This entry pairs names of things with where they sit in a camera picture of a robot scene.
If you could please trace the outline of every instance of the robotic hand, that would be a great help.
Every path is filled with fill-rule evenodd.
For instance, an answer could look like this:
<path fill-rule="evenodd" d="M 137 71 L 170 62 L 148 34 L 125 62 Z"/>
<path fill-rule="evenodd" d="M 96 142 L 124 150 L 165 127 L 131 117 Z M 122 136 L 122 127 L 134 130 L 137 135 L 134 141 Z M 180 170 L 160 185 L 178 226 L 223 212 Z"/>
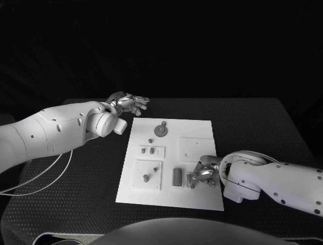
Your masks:
<path fill-rule="evenodd" d="M 105 102 L 50 107 L 0 126 L 0 173 L 30 159 L 69 152 L 112 131 L 122 134 L 126 122 L 118 116 L 124 111 L 139 116 L 147 102 L 148 98 L 118 92 Z"/>
<path fill-rule="evenodd" d="M 200 180 L 210 187 L 223 183 L 223 196 L 233 202 L 256 200 L 260 190 L 272 200 L 323 217 L 323 170 L 276 162 L 260 153 L 237 151 L 223 158 L 203 156 L 187 177 L 190 187 Z"/>

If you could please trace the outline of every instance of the black table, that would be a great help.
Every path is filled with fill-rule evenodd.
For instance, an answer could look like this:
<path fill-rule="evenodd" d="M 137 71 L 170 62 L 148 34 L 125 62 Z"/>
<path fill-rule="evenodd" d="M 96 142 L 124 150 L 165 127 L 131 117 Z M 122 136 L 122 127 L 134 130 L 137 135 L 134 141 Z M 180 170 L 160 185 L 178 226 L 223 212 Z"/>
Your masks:
<path fill-rule="evenodd" d="M 70 99 L 65 104 L 105 101 Z M 323 218 L 276 204 L 262 192 L 259 200 L 236 204 L 223 198 L 224 212 L 115 203 L 132 115 L 122 135 L 111 133 L 73 150 L 70 166 L 43 191 L 13 197 L 1 219 L 5 244 L 31 244 L 41 233 L 105 234 L 138 221 L 161 217 L 196 217 L 223 221 L 276 237 L 323 239 Z M 279 161 L 315 167 L 315 162 L 278 99 L 151 99 L 141 117 L 210 120 L 216 155 L 233 151 L 260 152 Z M 56 157 L 36 159 L 21 182 L 33 178 Z M 66 165 L 57 165 L 16 194 L 41 188 Z"/>

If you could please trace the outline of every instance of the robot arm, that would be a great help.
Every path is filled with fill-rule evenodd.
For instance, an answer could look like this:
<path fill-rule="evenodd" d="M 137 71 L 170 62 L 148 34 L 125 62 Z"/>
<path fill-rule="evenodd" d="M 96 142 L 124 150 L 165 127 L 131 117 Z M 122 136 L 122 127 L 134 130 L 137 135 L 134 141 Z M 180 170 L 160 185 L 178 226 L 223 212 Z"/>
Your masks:
<path fill-rule="evenodd" d="M 148 98 L 132 95 L 111 98 L 113 103 L 89 101 L 50 107 L 0 126 L 0 173 L 30 159 L 66 153 L 112 131 L 122 134 L 126 122 L 118 118 L 121 111 L 139 115 L 134 108 L 147 109 Z"/>
<path fill-rule="evenodd" d="M 211 178 L 219 173 L 226 198 L 236 203 L 243 198 L 256 200 L 262 190 L 276 203 L 323 217 L 323 170 L 266 163 L 258 154 L 245 151 L 213 161 L 210 157 L 201 157 L 203 168 L 194 171 L 193 179 Z"/>

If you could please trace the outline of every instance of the black background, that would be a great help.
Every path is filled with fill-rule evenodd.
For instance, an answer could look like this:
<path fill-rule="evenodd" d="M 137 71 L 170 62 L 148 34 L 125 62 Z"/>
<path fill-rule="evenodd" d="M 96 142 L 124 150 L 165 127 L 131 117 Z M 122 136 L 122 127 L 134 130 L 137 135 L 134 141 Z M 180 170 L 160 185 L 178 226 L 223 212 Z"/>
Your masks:
<path fill-rule="evenodd" d="M 323 162 L 323 2 L 0 1 L 0 112 L 116 91 L 276 97 Z"/>

